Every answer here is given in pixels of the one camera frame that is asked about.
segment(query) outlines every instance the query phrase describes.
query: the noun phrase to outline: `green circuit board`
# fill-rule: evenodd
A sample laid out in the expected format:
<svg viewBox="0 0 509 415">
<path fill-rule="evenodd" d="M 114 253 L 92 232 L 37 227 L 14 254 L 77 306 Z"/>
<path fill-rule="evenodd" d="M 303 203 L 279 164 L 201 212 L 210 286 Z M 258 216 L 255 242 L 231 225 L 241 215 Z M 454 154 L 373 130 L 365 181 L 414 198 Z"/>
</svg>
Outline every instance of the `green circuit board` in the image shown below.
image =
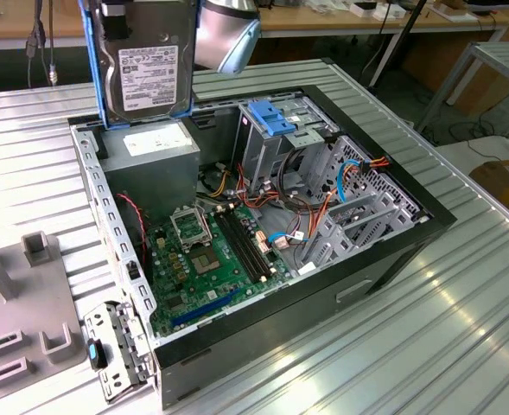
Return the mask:
<svg viewBox="0 0 509 415">
<path fill-rule="evenodd" d="M 240 220 L 245 235 L 258 249 L 253 233 L 259 229 L 249 209 L 237 207 L 233 214 Z M 281 257 L 271 248 L 265 255 L 260 253 L 273 273 L 265 282 L 253 283 L 239 256 L 235 254 L 216 223 L 214 213 L 206 213 L 204 218 L 213 236 L 212 243 L 210 246 L 193 246 L 189 252 L 181 248 L 170 218 L 148 232 L 153 257 L 151 289 L 157 303 L 156 312 L 150 322 L 153 330 L 162 336 L 183 329 L 261 292 L 284 286 L 286 281 L 292 278 Z M 181 236 L 181 226 L 190 229 L 191 233 L 198 232 L 195 224 L 178 222 L 177 225 L 181 229 Z M 223 305 L 213 308 L 219 302 Z M 213 310 L 202 312 L 203 307 Z M 200 314 L 185 323 L 175 324 L 176 319 L 182 319 L 191 312 Z"/>
</svg>

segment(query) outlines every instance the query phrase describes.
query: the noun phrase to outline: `orange wire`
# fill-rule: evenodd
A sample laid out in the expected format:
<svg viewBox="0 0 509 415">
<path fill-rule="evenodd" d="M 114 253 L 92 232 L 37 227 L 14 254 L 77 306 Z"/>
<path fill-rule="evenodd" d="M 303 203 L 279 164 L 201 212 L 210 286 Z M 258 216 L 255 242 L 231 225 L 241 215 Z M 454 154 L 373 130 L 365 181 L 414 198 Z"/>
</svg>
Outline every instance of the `orange wire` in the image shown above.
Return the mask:
<svg viewBox="0 0 509 415">
<path fill-rule="evenodd" d="M 335 193 L 337 193 L 337 188 L 334 188 L 333 190 L 331 190 L 329 192 L 329 194 L 327 195 L 327 197 L 325 198 L 325 201 L 323 202 L 323 205 L 321 205 L 320 210 L 319 210 L 317 217 L 315 219 L 313 231 L 315 231 L 315 229 L 317 229 L 317 226 L 320 224 L 321 218 L 323 217 L 323 214 L 325 214 L 325 209 L 327 208 L 327 204 L 331 200 L 331 196 L 333 196 Z"/>
</svg>

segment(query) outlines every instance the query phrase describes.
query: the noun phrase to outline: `black connector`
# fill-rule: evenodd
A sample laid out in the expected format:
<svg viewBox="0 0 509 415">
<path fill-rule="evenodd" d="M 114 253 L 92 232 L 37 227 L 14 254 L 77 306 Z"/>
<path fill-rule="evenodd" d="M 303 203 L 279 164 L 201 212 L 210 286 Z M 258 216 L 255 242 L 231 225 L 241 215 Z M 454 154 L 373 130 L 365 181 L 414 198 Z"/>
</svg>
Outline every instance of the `black connector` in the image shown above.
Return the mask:
<svg viewBox="0 0 509 415">
<path fill-rule="evenodd" d="M 135 261 L 128 262 L 125 267 L 127 268 L 127 272 L 130 274 L 130 279 L 134 280 L 141 277 L 141 273 L 139 272 L 139 269 L 137 268 L 137 264 Z"/>
<path fill-rule="evenodd" d="M 364 175 L 371 169 L 371 167 L 372 167 L 371 161 L 364 160 L 359 164 L 359 171 L 361 172 L 362 175 Z"/>
<path fill-rule="evenodd" d="M 33 59 L 36 50 L 37 50 L 37 39 L 35 38 L 35 34 L 31 33 L 28 36 L 28 40 L 26 41 L 26 56 L 28 56 L 29 59 Z"/>
<path fill-rule="evenodd" d="M 105 349 L 102 347 L 100 340 L 87 340 L 87 354 L 89 355 L 92 370 L 104 369 L 108 366 Z"/>
</svg>

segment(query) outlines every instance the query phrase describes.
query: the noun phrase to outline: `blue drive bracket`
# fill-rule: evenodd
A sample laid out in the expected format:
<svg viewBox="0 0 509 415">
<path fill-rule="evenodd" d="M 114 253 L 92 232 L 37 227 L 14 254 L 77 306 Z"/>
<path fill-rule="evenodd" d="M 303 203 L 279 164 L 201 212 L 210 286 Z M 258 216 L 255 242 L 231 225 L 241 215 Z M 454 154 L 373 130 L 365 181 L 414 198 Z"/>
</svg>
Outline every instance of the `blue drive bracket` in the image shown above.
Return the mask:
<svg viewBox="0 0 509 415">
<path fill-rule="evenodd" d="M 296 126 L 287 122 L 280 110 L 268 100 L 252 101 L 248 104 L 254 118 L 267 128 L 272 137 L 296 131 Z"/>
</svg>

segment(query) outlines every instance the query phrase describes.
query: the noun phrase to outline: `blue clip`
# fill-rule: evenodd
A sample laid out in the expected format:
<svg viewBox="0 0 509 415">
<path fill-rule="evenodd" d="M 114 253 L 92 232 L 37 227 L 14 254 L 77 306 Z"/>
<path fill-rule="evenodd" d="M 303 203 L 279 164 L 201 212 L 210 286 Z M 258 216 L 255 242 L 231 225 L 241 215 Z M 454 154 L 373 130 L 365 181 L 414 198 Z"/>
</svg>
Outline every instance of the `blue clip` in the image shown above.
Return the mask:
<svg viewBox="0 0 509 415">
<path fill-rule="evenodd" d="M 296 131 L 296 127 L 289 124 L 270 101 L 252 101 L 248 104 L 248 107 L 256 120 L 267 128 L 270 136 L 274 137 Z"/>
<path fill-rule="evenodd" d="M 89 345 L 89 358 L 95 359 L 97 357 L 97 347 L 94 344 Z"/>
</svg>

